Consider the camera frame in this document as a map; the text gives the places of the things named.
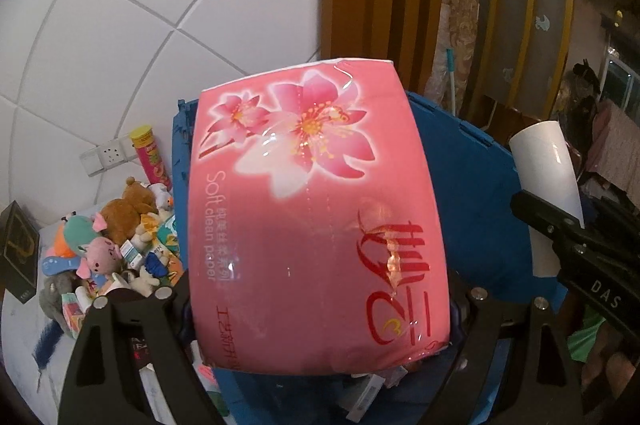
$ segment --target glass window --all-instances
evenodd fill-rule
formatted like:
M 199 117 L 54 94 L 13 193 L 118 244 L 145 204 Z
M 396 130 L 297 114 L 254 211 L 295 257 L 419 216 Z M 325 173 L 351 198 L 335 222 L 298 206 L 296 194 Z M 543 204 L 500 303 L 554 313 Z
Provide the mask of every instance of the glass window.
M 636 125 L 640 126 L 640 82 L 636 79 L 631 84 L 629 100 L 626 103 L 625 113 Z
M 610 60 L 600 100 L 609 98 L 615 105 L 624 108 L 627 94 L 626 89 L 630 81 L 632 81 L 630 74 Z

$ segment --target red chinese characters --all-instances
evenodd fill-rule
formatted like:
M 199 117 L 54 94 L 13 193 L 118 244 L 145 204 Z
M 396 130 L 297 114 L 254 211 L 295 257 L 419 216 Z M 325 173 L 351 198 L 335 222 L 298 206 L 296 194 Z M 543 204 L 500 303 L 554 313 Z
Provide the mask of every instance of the red chinese characters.
M 429 294 L 422 283 L 430 269 L 419 250 L 425 244 L 424 239 L 419 237 L 423 233 L 422 227 L 409 221 L 367 230 L 362 226 L 360 215 L 358 222 L 362 232 L 362 237 L 356 243 L 360 262 L 384 282 L 384 285 L 381 283 L 381 289 L 369 295 L 366 302 L 371 336 L 381 345 L 390 344 L 403 336 L 407 329 L 411 345 L 416 343 L 416 328 L 420 334 L 425 333 L 430 337 Z M 382 305 L 386 307 L 376 311 Z M 389 313 L 393 317 L 376 318 L 376 315 L 388 316 Z

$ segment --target plastic wrapping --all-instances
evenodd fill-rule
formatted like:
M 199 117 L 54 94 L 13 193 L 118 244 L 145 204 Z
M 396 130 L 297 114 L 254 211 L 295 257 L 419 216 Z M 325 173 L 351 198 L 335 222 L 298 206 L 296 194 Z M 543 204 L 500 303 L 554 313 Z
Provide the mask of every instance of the plastic wrapping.
M 522 188 L 574 215 L 584 227 L 578 183 L 560 125 L 548 120 L 530 126 L 515 134 L 509 146 Z M 560 261 L 551 240 L 530 227 L 529 235 L 533 275 L 555 277 Z
M 370 373 L 446 347 L 440 223 L 392 64 L 314 63 L 204 91 L 189 256 L 196 335 L 219 367 Z

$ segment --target pringles can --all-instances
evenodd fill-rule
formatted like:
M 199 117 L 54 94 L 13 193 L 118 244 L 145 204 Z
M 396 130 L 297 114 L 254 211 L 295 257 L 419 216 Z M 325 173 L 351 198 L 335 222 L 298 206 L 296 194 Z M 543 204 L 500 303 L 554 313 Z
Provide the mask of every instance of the pringles can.
M 160 150 L 151 126 L 140 126 L 129 133 L 129 137 L 136 148 L 142 168 L 149 183 L 162 183 L 171 190 L 171 178 L 166 173 Z

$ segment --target metal screw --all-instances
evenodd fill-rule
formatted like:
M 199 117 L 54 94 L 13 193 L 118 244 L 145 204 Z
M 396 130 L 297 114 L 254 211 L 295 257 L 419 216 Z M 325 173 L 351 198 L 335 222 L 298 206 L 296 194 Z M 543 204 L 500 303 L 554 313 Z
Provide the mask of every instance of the metal screw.
M 476 300 L 484 300 L 489 297 L 489 294 L 486 292 L 484 288 L 473 288 L 471 290 L 471 297 Z
M 168 299 L 174 294 L 174 290 L 168 286 L 161 286 L 156 290 L 156 298 L 160 300 Z
M 533 304 L 539 310 L 546 310 L 549 307 L 549 301 L 544 297 L 536 297 L 535 299 L 533 299 Z
M 107 297 L 102 295 L 98 297 L 96 300 L 94 300 L 94 308 L 97 310 L 101 310 L 102 308 L 107 306 L 108 303 L 109 303 L 109 299 L 107 299 Z

